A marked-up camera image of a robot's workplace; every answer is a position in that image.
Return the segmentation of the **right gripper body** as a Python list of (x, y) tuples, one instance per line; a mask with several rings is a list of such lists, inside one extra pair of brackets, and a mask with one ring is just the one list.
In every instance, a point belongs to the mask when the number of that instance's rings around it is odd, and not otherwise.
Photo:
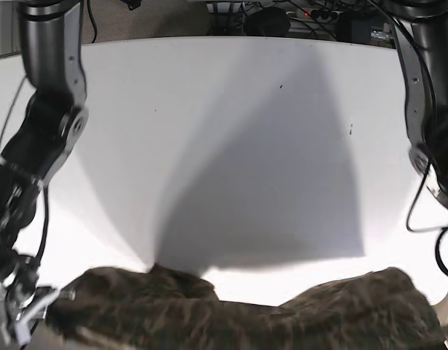
[(25, 302), (18, 302), (9, 289), (0, 289), (0, 332), (5, 345), (28, 345), (47, 310), (60, 296), (61, 290), (37, 287)]

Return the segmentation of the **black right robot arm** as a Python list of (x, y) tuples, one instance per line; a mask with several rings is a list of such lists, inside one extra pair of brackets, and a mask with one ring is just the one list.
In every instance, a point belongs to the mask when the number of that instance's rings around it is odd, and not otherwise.
[(39, 287), (45, 252), (18, 253), (20, 231), (31, 224), (39, 198), (70, 156), (88, 121), (87, 83), (81, 59), (82, 1), (19, 1), (24, 80), (34, 88), (25, 117), (0, 142), (0, 314), (7, 344), (26, 346), (60, 292)]

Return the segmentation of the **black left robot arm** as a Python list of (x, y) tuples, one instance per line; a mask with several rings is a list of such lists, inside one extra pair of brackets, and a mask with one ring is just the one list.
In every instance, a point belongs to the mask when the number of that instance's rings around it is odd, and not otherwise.
[(405, 84), (409, 159), (448, 211), (448, 1), (372, 1), (392, 29)]

